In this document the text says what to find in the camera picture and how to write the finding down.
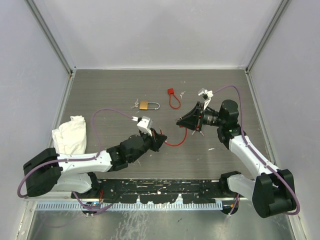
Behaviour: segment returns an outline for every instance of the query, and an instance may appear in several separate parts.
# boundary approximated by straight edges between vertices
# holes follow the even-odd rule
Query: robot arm
[[[205,101],[210,99],[207,92],[205,89],[199,92]],[[219,179],[222,192],[230,196],[238,193],[251,200],[256,212],[262,218],[294,210],[297,205],[293,196],[266,166],[275,170],[295,191],[292,173],[287,169],[280,170],[255,148],[246,133],[242,134],[241,126],[238,124],[238,116],[238,104],[233,100],[224,100],[219,112],[208,107],[206,102],[198,101],[189,113],[178,119],[176,124],[198,132],[202,131],[203,125],[218,127],[217,136],[220,142],[237,155],[255,179],[250,180],[238,171],[224,173]],[[262,158],[266,166],[248,145]]]
[[[138,121],[139,135],[132,135],[119,145],[99,153],[81,155],[58,154],[54,148],[47,148],[24,166],[27,175],[35,167],[52,161],[57,161],[37,169],[26,180],[28,197],[37,197],[49,192],[87,193],[94,196],[99,191],[99,183],[93,172],[119,171],[135,162],[148,150],[158,152],[167,136],[158,134],[152,128],[149,117],[134,118]]]

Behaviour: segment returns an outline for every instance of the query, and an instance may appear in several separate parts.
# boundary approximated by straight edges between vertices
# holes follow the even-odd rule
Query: white cloth
[[[84,154],[87,147],[86,121],[83,116],[71,116],[58,129],[52,130],[55,151],[58,154]]]

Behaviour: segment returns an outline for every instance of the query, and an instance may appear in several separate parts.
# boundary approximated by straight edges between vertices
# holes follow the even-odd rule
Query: wall
[[[11,240],[23,164],[46,148],[68,75],[23,0],[0,1],[0,43],[0,233]]]
[[[277,163],[295,178],[308,239],[319,239],[320,2],[293,0],[252,70]]]
[[[234,69],[248,65],[281,0],[35,2],[78,69]]]

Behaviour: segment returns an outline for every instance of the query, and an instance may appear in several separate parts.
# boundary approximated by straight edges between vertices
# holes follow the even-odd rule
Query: purple cable
[[[218,89],[213,94],[217,94],[217,93],[219,93],[220,91],[222,91],[222,90],[224,90],[226,88],[234,88],[236,90],[236,92],[238,93],[239,105],[240,105],[240,125],[242,126],[243,125],[242,98],[241,98],[239,89],[235,85],[227,85],[227,86],[224,86],[224,87]],[[267,163],[259,156],[259,154],[250,145],[248,145],[248,141],[247,141],[247,139],[245,137],[245,133],[244,133],[244,130],[243,130],[242,127],[241,127],[241,136],[242,136],[242,139],[243,139],[244,143],[251,150],[251,152],[258,158],[258,160],[264,166],[266,166],[267,169],[269,169],[283,183],[283,185],[288,189],[288,191],[292,195],[292,197],[293,197],[293,199],[295,201],[295,204],[296,204],[296,209],[295,209],[294,212],[286,212],[285,214],[291,215],[291,216],[292,215],[297,215],[300,212],[300,203],[299,203],[299,200],[298,200],[297,195],[295,194],[295,192],[292,190],[292,188],[289,186],[289,184],[279,175],[279,173],[277,173],[272,167],[268,166]]]
[[[123,116],[127,117],[127,118],[130,118],[130,119],[133,119],[132,116],[120,111],[120,110],[117,110],[117,109],[114,109],[114,108],[102,108],[102,109],[99,109],[98,111],[96,111],[93,115],[92,115],[92,118],[91,118],[91,127],[93,129],[93,132],[94,132],[94,135],[95,135],[95,138],[96,140],[98,141],[99,143],[99,152],[96,154],[96,156],[93,156],[93,157],[90,157],[90,158],[74,158],[74,159],[56,159],[56,160],[51,160],[51,161],[47,161],[47,162],[44,162],[38,166],[36,166],[35,168],[33,168],[31,171],[29,171],[25,176],[24,178],[21,180],[19,186],[18,186],[18,189],[17,189],[17,195],[19,198],[25,198],[27,197],[28,195],[27,194],[24,194],[22,195],[21,194],[21,188],[22,186],[24,185],[24,183],[26,182],[26,180],[30,177],[31,174],[33,174],[35,171],[37,171],[38,169],[40,168],[43,168],[44,166],[47,166],[47,165],[50,165],[50,164],[55,164],[55,163],[61,163],[61,162],[82,162],[82,161],[91,161],[91,160],[94,160],[96,159],[97,157],[99,157],[101,151],[102,151],[102,146],[101,146],[101,141],[100,141],[100,138],[97,134],[97,131],[96,131],[96,128],[95,128],[95,117],[96,115],[101,112],[101,111],[113,111],[113,112],[116,112],[116,113],[119,113],[119,114],[122,114]],[[75,198],[78,200],[78,202],[80,204],[83,205],[83,203],[80,201],[80,199],[78,198],[77,194],[73,191],[72,192],[75,196]],[[112,206],[112,204],[104,207],[104,208],[100,208],[98,209],[96,214],[102,214],[103,212],[105,212],[107,209],[109,209],[110,207]],[[85,206],[85,208],[87,210],[90,210],[90,211],[93,211],[92,208],[87,208],[87,206]]]
[[[94,215],[99,215],[99,214],[102,214],[104,213],[105,211],[107,211],[109,208],[111,208],[113,206],[113,203],[109,204],[108,206],[105,206],[103,208],[94,208],[94,207],[90,207],[90,206],[86,206],[85,204],[83,204],[81,202],[81,200],[79,199],[78,195],[76,194],[75,191],[72,191],[73,195],[75,196],[75,198],[78,200],[79,204],[84,208],[84,209],[87,209],[88,211],[91,211],[91,212],[95,212]]]
[[[231,216],[231,214],[234,212],[234,210],[235,210],[235,208],[236,208],[236,205],[238,204],[239,197],[240,197],[240,194],[237,193],[237,194],[236,194],[235,201],[234,201],[234,204],[233,204],[233,207],[231,208],[231,211],[229,212],[229,215],[230,215],[230,216]]]

